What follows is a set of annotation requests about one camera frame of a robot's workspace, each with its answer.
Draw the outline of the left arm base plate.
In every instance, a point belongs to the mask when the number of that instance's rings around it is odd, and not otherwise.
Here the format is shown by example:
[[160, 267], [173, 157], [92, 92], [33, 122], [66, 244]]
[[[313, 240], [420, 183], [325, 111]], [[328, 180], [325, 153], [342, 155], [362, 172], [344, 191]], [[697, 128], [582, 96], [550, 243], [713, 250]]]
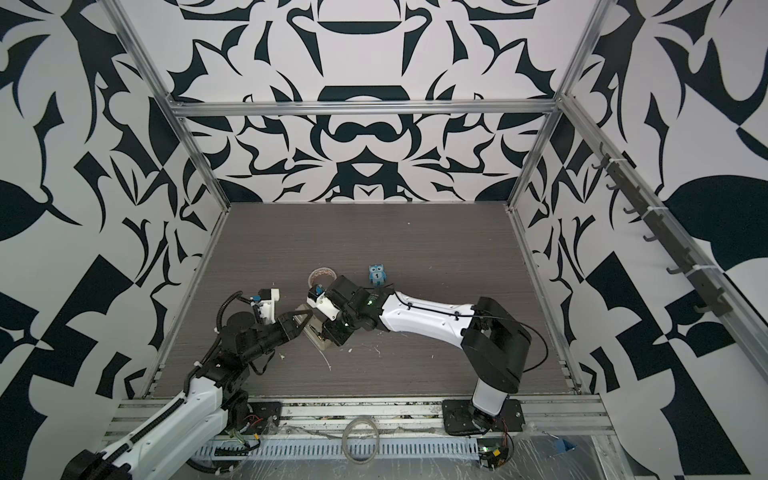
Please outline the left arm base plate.
[[279, 401], [249, 402], [244, 423], [238, 432], [245, 436], [276, 432], [281, 424], [282, 407]]

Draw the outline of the white remote control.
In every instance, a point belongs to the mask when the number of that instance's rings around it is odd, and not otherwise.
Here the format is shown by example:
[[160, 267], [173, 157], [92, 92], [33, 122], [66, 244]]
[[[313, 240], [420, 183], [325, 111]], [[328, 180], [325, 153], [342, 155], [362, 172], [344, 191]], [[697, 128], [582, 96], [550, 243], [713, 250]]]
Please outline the white remote control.
[[[296, 310], [300, 310], [300, 309], [311, 309], [311, 308], [310, 308], [310, 307], [309, 307], [307, 304], [300, 304], [300, 305], [299, 305], [299, 306], [296, 308]], [[320, 350], [320, 351], [325, 351], [325, 350], [327, 350], [327, 349], [329, 349], [329, 348], [332, 348], [332, 347], [334, 347], [334, 343], [333, 343], [331, 340], [329, 340], [329, 339], [326, 339], [326, 338], [323, 336], [322, 330], [323, 330], [324, 321], [321, 321], [321, 320], [320, 320], [320, 319], [319, 319], [319, 318], [318, 318], [318, 317], [315, 315], [315, 313], [314, 313], [313, 315], [314, 315], [314, 319], [312, 320], [311, 328], [312, 328], [312, 330], [313, 330], [313, 332], [314, 332], [314, 339], [313, 339], [313, 340], [310, 340], [310, 341], [311, 341], [311, 342], [312, 342], [312, 343], [315, 345], [315, 347], [316, 347], [318, 350]]]

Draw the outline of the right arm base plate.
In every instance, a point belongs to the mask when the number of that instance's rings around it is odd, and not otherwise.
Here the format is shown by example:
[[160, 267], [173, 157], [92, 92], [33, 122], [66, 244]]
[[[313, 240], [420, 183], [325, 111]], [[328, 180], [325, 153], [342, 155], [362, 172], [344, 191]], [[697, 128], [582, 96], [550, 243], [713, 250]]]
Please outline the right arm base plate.
[[441, 410], [443, 429], [451, 436], [521, 432], [526, 422], [520, 402], [514, 399], [507, 399], [496, 416], [483, 413], [468, 399], [443, 400]]

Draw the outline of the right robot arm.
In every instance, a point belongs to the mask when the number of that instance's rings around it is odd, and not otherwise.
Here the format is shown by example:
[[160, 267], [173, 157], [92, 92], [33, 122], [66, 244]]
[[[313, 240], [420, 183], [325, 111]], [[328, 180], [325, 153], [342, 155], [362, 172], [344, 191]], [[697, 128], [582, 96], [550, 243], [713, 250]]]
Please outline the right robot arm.
[[460, 349], [477, 376], [469, 411], [479, 420], [498, 417], [507, 398], [519, 391], [539, 334], [489, 297], [473, 304], [439, 303], [340, 276], [327, 287], [312, 286], [307, 300], [321, 314], [317, 337], [337, 346], [364, 329], [420, 335]]

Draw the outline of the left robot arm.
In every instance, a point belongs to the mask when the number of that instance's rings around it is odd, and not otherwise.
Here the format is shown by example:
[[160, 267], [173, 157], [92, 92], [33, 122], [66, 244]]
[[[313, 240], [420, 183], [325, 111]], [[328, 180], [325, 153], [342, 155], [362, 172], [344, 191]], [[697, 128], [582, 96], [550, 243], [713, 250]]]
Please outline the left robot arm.
[[245, 427], [248, 394], [242, 389], [254, 362], [298, 337], [310, 309], [275, 314], [274, 299], [230, 295], [219, 307], [216, 337], [194, 364], [182, 391], [139, 427], [99, 452], [83, 450], [63, 479], [168, 479], [223, 431]]

